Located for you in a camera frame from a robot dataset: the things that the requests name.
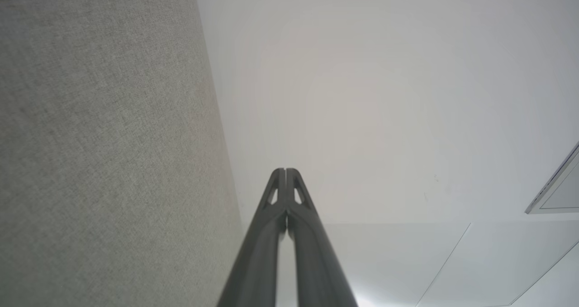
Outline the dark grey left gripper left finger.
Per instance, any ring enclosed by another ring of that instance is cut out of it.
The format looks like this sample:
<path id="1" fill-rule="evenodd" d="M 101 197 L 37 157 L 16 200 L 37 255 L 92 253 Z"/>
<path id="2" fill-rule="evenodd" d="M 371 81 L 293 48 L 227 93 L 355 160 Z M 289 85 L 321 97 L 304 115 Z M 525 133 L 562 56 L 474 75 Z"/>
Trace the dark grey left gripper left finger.
<path id="1" fill-rule="evenodd" d="M 287 230 L 286 170 L 275 169 L 216 307 L 275 307 L 278 247 Z"/>

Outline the grey framed wall panel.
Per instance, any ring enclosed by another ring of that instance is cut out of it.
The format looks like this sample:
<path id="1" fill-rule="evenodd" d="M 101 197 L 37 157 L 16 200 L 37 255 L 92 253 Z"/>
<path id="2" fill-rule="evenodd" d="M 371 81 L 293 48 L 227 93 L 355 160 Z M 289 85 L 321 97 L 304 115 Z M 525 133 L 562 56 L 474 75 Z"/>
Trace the grey framed wall panel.
<path id="1" fill-rule="evenodd" d="M 579 142 L 525 210 L 525 214 L 579 213 Z"/>

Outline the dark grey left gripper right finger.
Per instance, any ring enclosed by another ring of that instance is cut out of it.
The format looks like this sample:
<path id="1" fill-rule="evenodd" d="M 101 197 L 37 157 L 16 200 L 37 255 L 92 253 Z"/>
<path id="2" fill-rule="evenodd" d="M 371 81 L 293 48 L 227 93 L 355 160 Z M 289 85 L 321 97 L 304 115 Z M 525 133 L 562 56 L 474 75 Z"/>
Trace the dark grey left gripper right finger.
<path id="1" fill-rule="evenodd" d="M 287 169 L 288 233 L 294 242 L 299 307 L 358 307 L 304 180 Z"/>

